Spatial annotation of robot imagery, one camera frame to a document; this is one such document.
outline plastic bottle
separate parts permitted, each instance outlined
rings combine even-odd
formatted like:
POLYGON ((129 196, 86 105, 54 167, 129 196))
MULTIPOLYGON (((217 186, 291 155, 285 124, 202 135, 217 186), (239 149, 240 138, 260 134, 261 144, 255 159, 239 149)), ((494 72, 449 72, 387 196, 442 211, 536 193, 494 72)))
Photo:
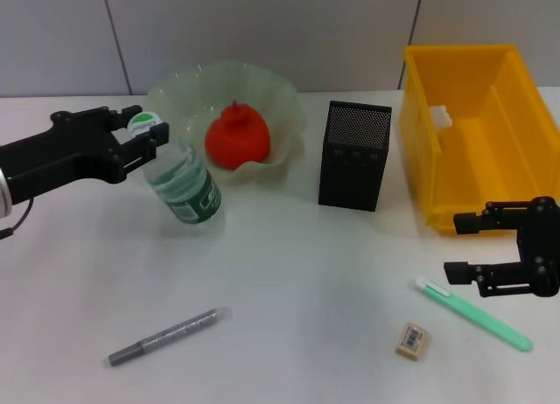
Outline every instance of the plastic bottle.
MULTIPOLYGON (((162 122, 151 112, 132 117, 128 130, 133 135, 162 122)), ((200 161, 194 148, 178 138, 157 148, 157 158, 143 166, 146 180, 175 215, 201 233, 223 219, 220 189, 200 161)))

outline yellow storage box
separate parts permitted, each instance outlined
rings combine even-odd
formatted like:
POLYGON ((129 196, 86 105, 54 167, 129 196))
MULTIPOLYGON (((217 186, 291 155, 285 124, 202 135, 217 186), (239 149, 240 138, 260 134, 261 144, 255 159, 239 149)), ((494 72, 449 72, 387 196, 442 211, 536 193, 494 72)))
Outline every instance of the yellow storage box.
POLYGON ((410 46, 400 127, 426 222, 560 194, 560 134, 514 45, 410 46), (430 107, 452 125, 436 129, 430 107))

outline clear bowl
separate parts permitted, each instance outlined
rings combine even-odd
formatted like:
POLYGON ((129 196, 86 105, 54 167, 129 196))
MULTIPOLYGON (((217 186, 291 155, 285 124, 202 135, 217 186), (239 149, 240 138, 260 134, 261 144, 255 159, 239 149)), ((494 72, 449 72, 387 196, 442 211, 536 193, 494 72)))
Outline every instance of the clear bowl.
POLYGON ((241 175, 251 177, 281 164, 305 128, 298 93, 289 81, 268 69, 235 61, 219 61, 173 74, 151 89, 144 109, 169 123, 171 137, 191 143, 218 182, 241 175), (270 154, 263 163, 247 162, 232 171, 207 156, 204 138, 208 126, 234 100, 249 104, 266 121, 270 154))

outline white wall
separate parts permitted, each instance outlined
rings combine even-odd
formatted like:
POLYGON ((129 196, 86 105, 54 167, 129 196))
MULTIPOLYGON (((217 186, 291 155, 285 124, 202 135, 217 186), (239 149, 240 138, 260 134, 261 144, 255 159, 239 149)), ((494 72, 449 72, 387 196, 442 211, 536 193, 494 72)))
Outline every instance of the white wall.
POLYGON ((0 96, 126 93, 103 0, 0 0, 0 96))
MULTIPOLYGON (((300 90, 395 88, 418 0, 108 0, 132 91, 242 59, 300 90)), ((413 44, 516 43, 560 86, 558 0, 422 0, 413 44)), ((0 0, 0 96, 127 94, 103 0, 0 0)))

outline black cable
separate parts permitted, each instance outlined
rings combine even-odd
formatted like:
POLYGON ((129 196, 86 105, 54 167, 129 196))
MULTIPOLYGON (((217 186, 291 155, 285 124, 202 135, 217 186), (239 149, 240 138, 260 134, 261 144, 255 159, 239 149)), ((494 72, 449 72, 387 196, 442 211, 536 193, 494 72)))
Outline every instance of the black cable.
POLYGON ((29 212, 32 210, 32 206, 33 206, 33 199, 30 199, 24 214, 21 216, 21 218, 19 218, 16 225, 0 230, 0 240, 12 236, 14 232, 16 232, 16 229, 18 229, 21 226, 21 224, 24 223, 24 220, 27 218, 27 215, 29 215, 29 212))

